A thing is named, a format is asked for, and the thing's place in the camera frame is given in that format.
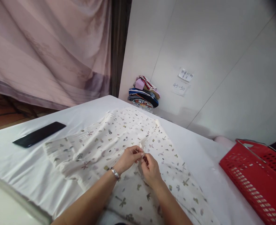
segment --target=smartphone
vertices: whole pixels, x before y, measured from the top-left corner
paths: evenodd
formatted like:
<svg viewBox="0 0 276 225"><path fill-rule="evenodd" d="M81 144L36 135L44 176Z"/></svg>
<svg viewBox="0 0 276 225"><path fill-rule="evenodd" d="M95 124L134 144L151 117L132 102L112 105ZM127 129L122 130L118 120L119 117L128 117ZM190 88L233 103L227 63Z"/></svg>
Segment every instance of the smartphone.
<svg viewBox="0 0 276 225"><path fill-rule="evenodd" d="M30 134L27 134L26 136L21 137L13 143L21 147L28 148L47 138L48 136L51 136L57 131L63 129L64 127L66 127L66 125L59 122L53 122L45 127L40 128L39 130L36 130Z"/></svg>

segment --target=metal handle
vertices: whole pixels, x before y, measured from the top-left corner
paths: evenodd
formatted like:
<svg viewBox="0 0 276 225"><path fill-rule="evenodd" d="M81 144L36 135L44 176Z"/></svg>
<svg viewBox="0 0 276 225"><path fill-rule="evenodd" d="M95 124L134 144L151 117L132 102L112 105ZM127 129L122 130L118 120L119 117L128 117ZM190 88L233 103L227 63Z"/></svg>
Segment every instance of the metal handle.
<svg viewBox="0 0 276 225"><path fill-rule="evenodd" d="M250 140L250 139L236 139L236 141L237 142L239 142L240 144L242 144L239 140L242 140L242 141L249 141L249 142L254 142L254 143L257 143L257 144L261 144L261 145L264 145L264 146L266 146L266 147L268 147L268 148L270 148L270 149L272 149L273 151L275 151L276 152L276 150L273 148L273 147L271 147L271 146L269 146L269 145L267 145L267 144L265 144L265 143L262 143L262 142L257 142L257 141L254 141L254 140ZM262 158L260 158L257 154L255 154L252 150L250 150L248 147L246 147L244 144L242 144L245 148L247 148L252 154L254 154L257 158L259 158L259 159L261 159L264 163L266 163Z"/></svg>
<svg viewBox="0 0 276 225"><path fill-rule="evenodd" d="M252 141L252 140L246 140L246 139L236 139L236 141L241 144L242 146L244 146L245 148L247 148L247 150L249 150L254 156L256 156L258 159L262 160L264 163L267 163L265 162L262 158L260 158L256 153L254 153L252 150L250 150L248 147L246 147L244 144L242 144L239 140L241 141L251 141L251 142L255 142L255 141Z"/></svg>

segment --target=curtain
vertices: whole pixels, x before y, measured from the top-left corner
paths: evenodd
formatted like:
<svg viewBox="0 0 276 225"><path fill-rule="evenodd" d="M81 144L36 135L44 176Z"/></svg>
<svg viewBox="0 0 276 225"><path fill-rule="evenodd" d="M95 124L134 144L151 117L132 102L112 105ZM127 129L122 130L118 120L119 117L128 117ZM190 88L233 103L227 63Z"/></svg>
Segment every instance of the curtain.
<svg viewBox="0 0 276 225"><path fill-rule="evenodd" d="M64 109L109 94L110 0L0 1L0 93Z"/></svg>
<svg viewBox="0 0 276 225"><path fill-rule="evenodd" d="M111 94L118 98L132 0L112 0Z"/></svg>

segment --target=pink curtain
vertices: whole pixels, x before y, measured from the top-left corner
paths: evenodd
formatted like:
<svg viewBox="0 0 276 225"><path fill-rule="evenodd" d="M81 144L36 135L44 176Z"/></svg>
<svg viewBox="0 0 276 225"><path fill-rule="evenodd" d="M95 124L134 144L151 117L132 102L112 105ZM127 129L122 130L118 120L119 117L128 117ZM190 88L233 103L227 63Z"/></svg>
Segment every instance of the pink curtain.
<svg viewBox="0 0 276 225"><path fill-rule="evenodd" d="M0 93L64 109L109 94L110 0L0 1Z"/></svg>

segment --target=white tablecloth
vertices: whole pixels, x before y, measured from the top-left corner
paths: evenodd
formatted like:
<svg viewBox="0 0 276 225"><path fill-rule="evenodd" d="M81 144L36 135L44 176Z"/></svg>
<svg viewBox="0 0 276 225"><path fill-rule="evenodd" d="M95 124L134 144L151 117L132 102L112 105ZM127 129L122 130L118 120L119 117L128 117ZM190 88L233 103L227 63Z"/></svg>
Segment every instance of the white tablecloth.
<svg viewBox="0 0 276 225"><path fill-rule="evenodd" d="M43 152L43 142L74 134L102 118L108 110L128 106L130 104L120 99L106 96L0 130L0 178L47 211L53 218L57 217L79 198L83 191L75 181L65 180L53 168ZM263 225L258 215L218 165L228 150L212 140L151 113L138 110L160 121L223 225ZM12 143L55 121L67 127L27 149ZM119 219L111 212L105 212L100 220L100 224L114 224L114 222L119 222Z"/></svg>

